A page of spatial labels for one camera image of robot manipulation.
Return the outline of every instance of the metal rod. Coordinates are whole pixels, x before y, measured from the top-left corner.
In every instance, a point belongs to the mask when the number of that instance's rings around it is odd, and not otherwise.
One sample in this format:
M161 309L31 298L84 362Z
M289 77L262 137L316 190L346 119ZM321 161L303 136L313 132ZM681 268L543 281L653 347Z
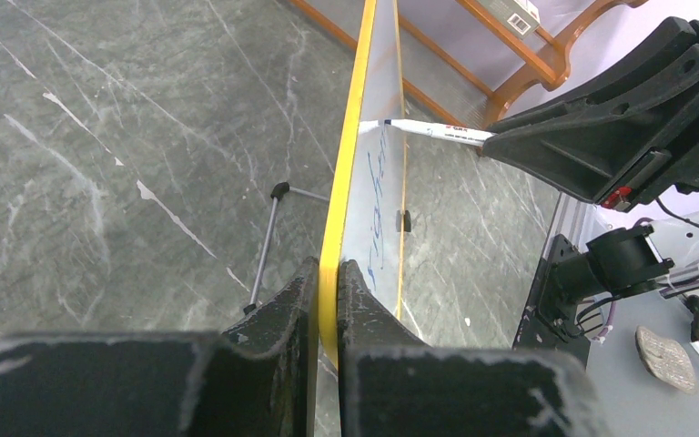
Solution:
M267 236L264 238L264 247L261 249L261 260L258 261L258 271L256 272L256 281L253 282L253 291L250 292L250 305L256 305L258 300L258 287L261 285L261 280L264 277L264 266L267 265L267 254L269 252L269 242L272 240L272 231L275 228L275 217L277 216L277 198L272 198L272 213L269 215L269 224L267 225Z
M317 200L322 200L324 202L330 202L330 199L323 197L320 194L310 193L307 190L301 188L290 187L290 190L294 193L300 194L301 196L306 196L308 198L316 198Z

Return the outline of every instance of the floor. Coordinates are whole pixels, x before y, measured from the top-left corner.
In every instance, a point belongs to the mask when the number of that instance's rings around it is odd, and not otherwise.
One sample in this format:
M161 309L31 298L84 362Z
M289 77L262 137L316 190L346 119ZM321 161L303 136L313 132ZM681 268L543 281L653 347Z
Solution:
M282 2L0 0L0 337L239 320L271 188L330 193L351 66ZM432 345L508 347L557 194L409 144L403 321ZM319 255L326 212L283 202L263 300ZM339 435L320 363L316 435Z

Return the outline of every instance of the marble floor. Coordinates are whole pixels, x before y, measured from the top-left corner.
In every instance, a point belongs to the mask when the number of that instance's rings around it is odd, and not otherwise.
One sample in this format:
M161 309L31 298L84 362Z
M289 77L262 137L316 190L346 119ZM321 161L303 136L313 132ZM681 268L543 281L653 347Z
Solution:
M283 2L0 0L0 336L239 320L272 186L330 192L351 66ZM508 347L557 194L409 142L404 322ZM263 300L319 255L326 212L282 203ZM316 434L339 435L325 358Z

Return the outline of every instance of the qr code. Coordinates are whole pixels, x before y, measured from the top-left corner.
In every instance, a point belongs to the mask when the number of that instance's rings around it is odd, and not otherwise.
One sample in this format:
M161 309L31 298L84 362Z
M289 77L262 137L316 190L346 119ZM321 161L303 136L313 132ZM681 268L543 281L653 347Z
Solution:
M512 25L513 28L516 29L521 35L526 34L530 27L529 24L523 21L523 18L519 17L518 14L513 14L508 20L508 24Z

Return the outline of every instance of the cardboard box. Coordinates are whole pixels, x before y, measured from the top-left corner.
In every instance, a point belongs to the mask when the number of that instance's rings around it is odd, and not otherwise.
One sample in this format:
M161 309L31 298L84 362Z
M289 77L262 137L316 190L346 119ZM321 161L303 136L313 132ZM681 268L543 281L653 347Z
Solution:
M540 11L526 0L478 0L478 3L520 39L540 26Z

